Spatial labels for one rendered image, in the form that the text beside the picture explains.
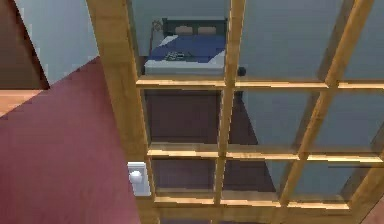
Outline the wooden glass-pane door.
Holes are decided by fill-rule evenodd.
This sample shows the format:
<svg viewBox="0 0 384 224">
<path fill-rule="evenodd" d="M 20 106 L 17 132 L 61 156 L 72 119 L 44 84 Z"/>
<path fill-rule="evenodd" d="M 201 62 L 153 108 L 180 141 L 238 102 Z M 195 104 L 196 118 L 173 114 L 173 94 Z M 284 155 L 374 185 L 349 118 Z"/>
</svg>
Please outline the wooden glass-pane door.
<svg viewBox="0 0 384 224">
<path fill-rule="evenodd" d="M 384 199 L 384 0 L 86 2 L 142 224 L 363 224 Z M 227 18 L 224 73 L 145 75 L 165 17 Z"/>
</svg>

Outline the dark remote control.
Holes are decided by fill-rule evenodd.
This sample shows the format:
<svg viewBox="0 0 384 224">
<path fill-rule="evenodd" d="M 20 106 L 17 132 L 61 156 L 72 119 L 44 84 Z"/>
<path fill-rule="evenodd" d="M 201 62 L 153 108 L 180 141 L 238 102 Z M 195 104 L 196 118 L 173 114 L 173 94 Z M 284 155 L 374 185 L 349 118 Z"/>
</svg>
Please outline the dark remote control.
<svg viewBox="0 0 384 224">
<path fill-rule="evenodd" d="M 165 55 L 164 59 L 166 61 L 184 61 L 185 54 L 182 52 L 170 51 Z"/>
</svg>

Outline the blue bed with dark headboard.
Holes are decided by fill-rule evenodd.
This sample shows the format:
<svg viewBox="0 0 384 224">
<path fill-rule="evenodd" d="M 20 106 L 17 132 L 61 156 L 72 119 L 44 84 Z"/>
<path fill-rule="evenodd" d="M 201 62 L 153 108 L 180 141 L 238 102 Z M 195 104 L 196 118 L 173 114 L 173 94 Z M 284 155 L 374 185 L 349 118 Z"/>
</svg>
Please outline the blue bed with dark headboard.
<svg viewBox="0 0 384 224">
<path fill-rule="evenodd" d="M 161 31 L 163 39 L 157 44 L 150 43 L 145 56 L 145 75 L 222 75 L 226 54 L 227 21 L 225 17 L 165 17 L 152 23 L 151 34 Z M 193 28 L 192 35 L 177 35 L 175 28 Z M 216 35 L 198 35 L 199 27 L 216 27 Z M 170 51 L 185 54 L 184 61 L 166 61 Z"/>
</svg>

